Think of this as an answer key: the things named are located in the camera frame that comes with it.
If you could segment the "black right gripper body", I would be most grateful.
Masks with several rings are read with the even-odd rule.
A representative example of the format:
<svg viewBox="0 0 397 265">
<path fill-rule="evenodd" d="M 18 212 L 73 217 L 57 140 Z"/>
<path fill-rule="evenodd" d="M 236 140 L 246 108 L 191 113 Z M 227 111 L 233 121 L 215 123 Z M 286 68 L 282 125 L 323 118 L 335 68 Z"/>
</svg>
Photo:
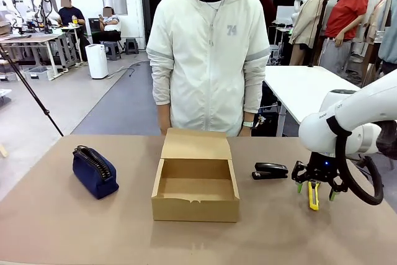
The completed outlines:
<svg viewBox="0 0 397 265">
<path fill-rule="evenodd" d="M 306 178 L 309 181 L 333 181 L 338 177 L 336 161 L 334 157 L 312 152 L 306 165 Z"/>
</svg>

